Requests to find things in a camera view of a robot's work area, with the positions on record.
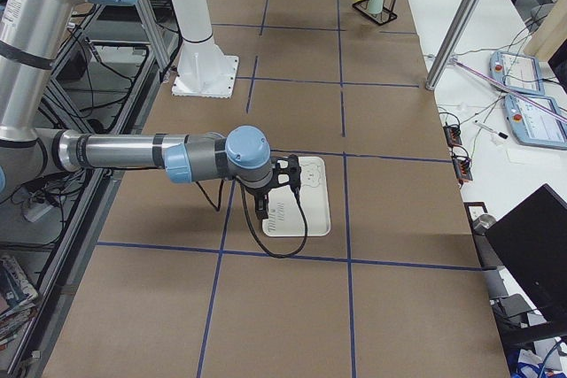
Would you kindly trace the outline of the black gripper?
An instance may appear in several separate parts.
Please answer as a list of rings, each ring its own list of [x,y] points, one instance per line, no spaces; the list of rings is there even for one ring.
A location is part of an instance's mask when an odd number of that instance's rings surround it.
[[[268,193],[272,189],[272,184],[268,182],[264,185],[245,184],[245,190],[254,197],[254,211],[258,219],[262,218],[262,211],[268,209]]]

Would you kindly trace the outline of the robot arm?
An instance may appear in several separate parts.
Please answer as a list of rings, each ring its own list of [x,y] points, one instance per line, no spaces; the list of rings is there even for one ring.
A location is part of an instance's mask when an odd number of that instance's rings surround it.
[[[175,183],[238,180],[268,216],[277,183],[265,135],[242,126],[228,135],[95,135],[37,128],[38,105],[50,81],[73,9],[83,3],[133,5],[138,0],[8,0],[1,18],[1,192],[58,172],[156,168]]]

